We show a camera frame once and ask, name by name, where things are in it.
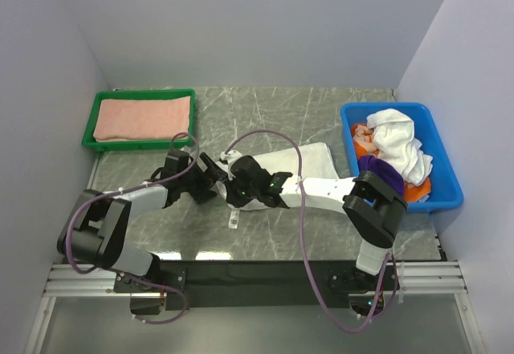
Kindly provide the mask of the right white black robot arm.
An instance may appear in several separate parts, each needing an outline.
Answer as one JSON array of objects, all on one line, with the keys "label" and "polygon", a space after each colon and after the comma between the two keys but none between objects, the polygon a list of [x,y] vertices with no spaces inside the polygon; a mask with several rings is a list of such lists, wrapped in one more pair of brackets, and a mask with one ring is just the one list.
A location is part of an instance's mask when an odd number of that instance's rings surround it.
[{"label": "right white black robot arm", "polygon": [[240,210],[315,208],[345,214],[362,238],[354,282],[371,289],[381,281],[381,265],[394,244],[408,205],[402,195],[370,171],[357,177],[300,177],[269,173],[252,156],[222,156],[228,178],[226,203]]}]

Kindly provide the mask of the large white waffle towel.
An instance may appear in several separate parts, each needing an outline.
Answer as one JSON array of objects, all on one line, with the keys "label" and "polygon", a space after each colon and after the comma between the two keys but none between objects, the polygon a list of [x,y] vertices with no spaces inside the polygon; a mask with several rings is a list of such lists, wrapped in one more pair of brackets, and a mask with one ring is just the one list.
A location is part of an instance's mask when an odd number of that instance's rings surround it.
[{"label": "large white waffle towel", "polygon": [[[339,179],[329,147],[323,142],[318,142],[314,144],[301,145],[299,147],[299,150],[302,157],[301,176],[305,178],[305,180],[303,181],[304,189],[306,191],[306,194],[308,195],[306,197],[306,207],[344,213],[344,210],[342,209],[342,204],[326,204],[330,202],[327,200],[323,200],[325,204],[321,204],[321,199],[318,200],[309,197],[310,183],[308,183],[307,181],[308,178],[320,178],[329,180]],[[269,173],[293,173],[293,189],[290,193],[286,193],[286,198],[284,199],[284,201],[288,208],[299,208],[301,206],[301,193],[300,188],[298,188],[296,184],[296,176],[298,175],[299,168],[298,155],[296,149],[289,148],[280,151],[275,151],[272,153],[262,153],[254,155],[253,157],[260,164],[260,166],[265,168]],[[224,165],[220,161],[217,161],[216,164],[226,173],[228,173],[229,165]],[[218,182],[216,184],[216,188],[220,196],[226,201],[226,188],[224,184],[222,182]],[[228,203],[227,205],[232,209],[232,212],[235,211],[236,208],[233,205],[229,205]],[[239,210],[252,211],[268,209],[271,208],[266,208],[263,204],[257,202],[256,200],[253,200],[249,204],[245,205],[243,208],[240,208]]]}]

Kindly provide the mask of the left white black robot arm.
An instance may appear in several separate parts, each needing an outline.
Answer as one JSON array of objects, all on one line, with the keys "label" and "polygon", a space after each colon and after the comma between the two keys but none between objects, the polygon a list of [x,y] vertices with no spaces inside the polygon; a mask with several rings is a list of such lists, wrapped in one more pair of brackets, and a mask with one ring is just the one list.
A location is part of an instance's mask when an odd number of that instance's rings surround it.
[{"label": "left white black robot arm", "polygon": [[88,263],[133,276],[143,291],[159,285],[181,285],[186,274],[161,269],[160,258],[126,241],[129,224],[153,210],[170,207],[183,193],[201,205],[216,197],[214,185],[226,179],[226,164],[214,162],[205,153],[192,156],[171,149],[162,167],[150,179],[131,189],[100,192],[84,190],[77,199],[57,241],[57,251],[69,263]]}]

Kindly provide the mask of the pink towel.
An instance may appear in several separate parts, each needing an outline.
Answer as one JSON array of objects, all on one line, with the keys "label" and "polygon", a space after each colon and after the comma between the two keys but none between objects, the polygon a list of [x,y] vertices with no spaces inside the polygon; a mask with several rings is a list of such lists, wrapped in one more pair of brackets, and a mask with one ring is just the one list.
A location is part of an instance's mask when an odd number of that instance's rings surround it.
[{"label": "pink towel", "polygon": [[170,140],[188,131],[190,102],[189,96],[173,100],[103,100],[93,137],[99,142]]}]

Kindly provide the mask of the purple towel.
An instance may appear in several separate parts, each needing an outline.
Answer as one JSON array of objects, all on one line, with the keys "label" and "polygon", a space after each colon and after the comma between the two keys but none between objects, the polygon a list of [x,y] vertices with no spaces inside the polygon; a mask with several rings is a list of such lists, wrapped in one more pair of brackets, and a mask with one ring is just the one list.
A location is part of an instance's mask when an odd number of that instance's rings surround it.
[{"label": "purple towel", "polygon": [[404,195],[405,182],[402,175],[386,161],[373,155],[364,155],[357,161],[360,171],[370,171],[379,176],[401,197]]}]

